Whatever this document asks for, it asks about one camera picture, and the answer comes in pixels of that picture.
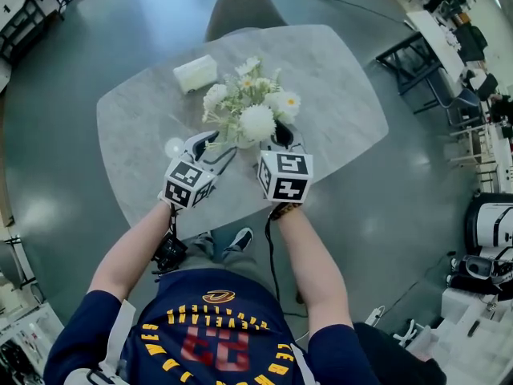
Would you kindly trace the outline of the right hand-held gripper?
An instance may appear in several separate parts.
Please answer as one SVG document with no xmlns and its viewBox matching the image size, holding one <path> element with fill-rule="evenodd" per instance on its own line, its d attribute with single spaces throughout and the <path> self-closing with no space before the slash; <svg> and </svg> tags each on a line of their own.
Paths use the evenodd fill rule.
<svg viewBox="0 0 513 385">
<path fill-rule="evenodd" d="M 295 125 L 276 123 L 273 143 L 288 151 L 261 148 L 258 180 L 271 202 L 303 203 L 313 183 L 313 156 Z"/>
</svg>

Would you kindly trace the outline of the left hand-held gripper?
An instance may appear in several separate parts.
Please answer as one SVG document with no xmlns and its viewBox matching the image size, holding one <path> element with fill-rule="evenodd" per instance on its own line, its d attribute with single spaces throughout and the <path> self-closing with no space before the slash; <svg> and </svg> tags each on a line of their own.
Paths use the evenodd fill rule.
<svg viewBox="0 0 513 385">
<path fill-rule="evenodd" d="M 184 150 L 171 159 L 164 174 L 159 194 L 162 201 L 179 209 L 191 209 L 210 196 L 217 177 L 237 153 L 236 147 L 206 150 L 207 143 L 218 135 L 218 131 L 201 132 L 184 142 Z"/>
</svg>

